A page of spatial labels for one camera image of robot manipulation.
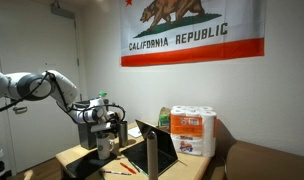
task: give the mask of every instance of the pen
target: pen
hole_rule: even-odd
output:
[[[130,167],[128,167],[127,165],[125,165],[125,164],[123,164],[123,163],[121,163],[121,162],[120,162],[120,164],[121,164],[121,166],[123,166],[123,167],[125,167],[127,170],[129,170],[131,173],[136,174],[136,172],[135,172],[133,169],[131,169]]]
[[[101,171],[101,172],[103,172],[103,173],[110,173],[110,174],[131,175],[130,173],[116,172],[116,171],[106,171],[106,170],[103,170],[103,171]]]
[[[138,171],[138,172],[140,172],[140,169],[139,169],[139,167],[137,166],[137,165],[135,165],[133,162],[131,162],[131,161],[129,161],[131,164],[132,164],[132,166]]]
[[[137,166],[136,164],[134,164],[134,162],[131,162],[136,168],[139,169],[140,172],[142,172],[144,175],[149,176],[146,172],[144,172],[141,168],[139,168],[139,166]]]
[[[100,176],[101,176],[101,180],[105,180],[105,178],[104,178],[104,175],[103,175],[102,171],[99,171],[99,173],[100,173]]]

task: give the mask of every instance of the toilet paper package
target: toilet paper package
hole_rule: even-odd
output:
[[[216,113],[208,106],[174,106],[170,132],[177,152],[212,157],[215,152]]]

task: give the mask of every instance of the red stripe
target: red stripe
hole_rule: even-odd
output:
[[[251,56],[264,56],[264,38],[207,45],[170,52],[123,56],[121,58],[121,65],[144,66],[176,64],[218,61]]]

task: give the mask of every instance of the star on flag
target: star on flag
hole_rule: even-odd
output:
[[[132,6],[132,0],[125,0],[126,6],[131,5]]]

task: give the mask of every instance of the laptop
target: laptop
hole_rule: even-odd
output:
[[[142,121],[135,121],[141,131],[144,141],[121,151],[121,153],[127,157],[129,161],[133,162],[145,173],[149,174],[147,136],[151,131],[154,131],[157,135],[158,141],[158,175],[161,175],[165,170],[178,161],[178,156],[176,154],[171,135]]]

